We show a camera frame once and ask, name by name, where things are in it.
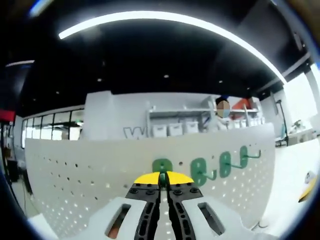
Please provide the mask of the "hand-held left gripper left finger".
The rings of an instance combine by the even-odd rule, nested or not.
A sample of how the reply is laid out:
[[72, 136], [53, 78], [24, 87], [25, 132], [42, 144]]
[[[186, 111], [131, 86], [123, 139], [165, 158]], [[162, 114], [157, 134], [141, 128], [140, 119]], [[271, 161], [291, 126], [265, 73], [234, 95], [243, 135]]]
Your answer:
[[86, 240], [153, 240], [160, 219], [160, 172], [138, 177], [125, 197], [93, 214]]

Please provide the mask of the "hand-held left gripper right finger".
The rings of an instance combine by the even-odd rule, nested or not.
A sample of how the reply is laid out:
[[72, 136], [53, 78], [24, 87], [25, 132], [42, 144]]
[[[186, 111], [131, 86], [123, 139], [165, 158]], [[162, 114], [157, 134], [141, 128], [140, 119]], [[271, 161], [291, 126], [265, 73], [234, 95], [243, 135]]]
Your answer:
[[178, 172], [166, 172], [167, 202], [177, 240], [274, 240], [254, 232], [241, 216], [212, 196], [204, 196], [194, 181]]

